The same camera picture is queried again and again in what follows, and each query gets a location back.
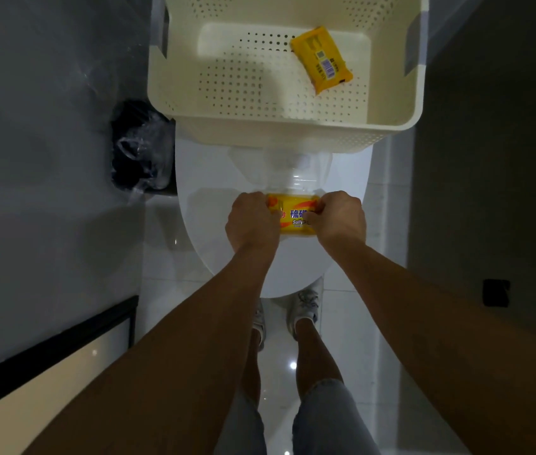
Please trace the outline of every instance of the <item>sneaker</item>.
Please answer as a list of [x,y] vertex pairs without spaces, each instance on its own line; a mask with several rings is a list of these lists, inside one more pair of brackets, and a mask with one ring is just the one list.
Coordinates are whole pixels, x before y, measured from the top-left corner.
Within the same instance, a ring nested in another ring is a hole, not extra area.
[[258,351],[264,349],[264,340],[266,339],[266,318],[264,316],[264,306],[262,305],[262,299],[257,299],[257,308],[255,309],[255,315],[253,316],[253,328],[259,331],[260,341]]
[[310,284],[307,288],[295,294],[293,303],[287,312],[287,328],[291,335],[297,340],[295,335],[295,323],[302,318],[312,319],[316,324],[318,321],[318,307],[322,298],[322,276]]

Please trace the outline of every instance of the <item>black trash bag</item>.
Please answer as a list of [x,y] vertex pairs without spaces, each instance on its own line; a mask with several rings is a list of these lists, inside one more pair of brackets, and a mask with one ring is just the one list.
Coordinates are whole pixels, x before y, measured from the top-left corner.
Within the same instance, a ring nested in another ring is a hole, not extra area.
[[112,182],[141,194],[169,185],[175,153],[175,122],[144,100],[126,100],[112,125]]

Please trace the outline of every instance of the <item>black frame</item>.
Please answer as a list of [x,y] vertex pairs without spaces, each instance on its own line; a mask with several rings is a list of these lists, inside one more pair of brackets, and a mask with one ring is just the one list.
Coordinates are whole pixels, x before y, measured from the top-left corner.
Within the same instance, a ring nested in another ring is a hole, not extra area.
[[135,342],[138,301],[137,295],[128,298],[87,321],[1,362],[0,400],[127,319],[129,348],[132,347]]

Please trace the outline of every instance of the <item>hand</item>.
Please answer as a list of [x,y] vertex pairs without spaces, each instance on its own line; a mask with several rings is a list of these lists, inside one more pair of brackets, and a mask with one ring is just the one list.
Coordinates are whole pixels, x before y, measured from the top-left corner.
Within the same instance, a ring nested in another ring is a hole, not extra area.
[[234,252],[243,247],[276,253],[280,239],[280,211],[271,212],[263,193],[241,193],[232,204],[226,234]]
[[327,252],[329,246],[337,245],[342,239],[365,244],[367,223],[361,200],[345,191],[326,193],[318,201],[316,212],[306,212],[304,218]]

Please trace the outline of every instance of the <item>barcode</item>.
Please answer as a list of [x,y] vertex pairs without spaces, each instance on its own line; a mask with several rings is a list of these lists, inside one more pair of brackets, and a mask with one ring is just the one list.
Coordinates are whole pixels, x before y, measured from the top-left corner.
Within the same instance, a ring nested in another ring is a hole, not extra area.
[[335,76],[335,69],[331,65],[331,62],[329,62],[329,59],[321,60],[321,65],[327,74],[327,79],[331,79]]

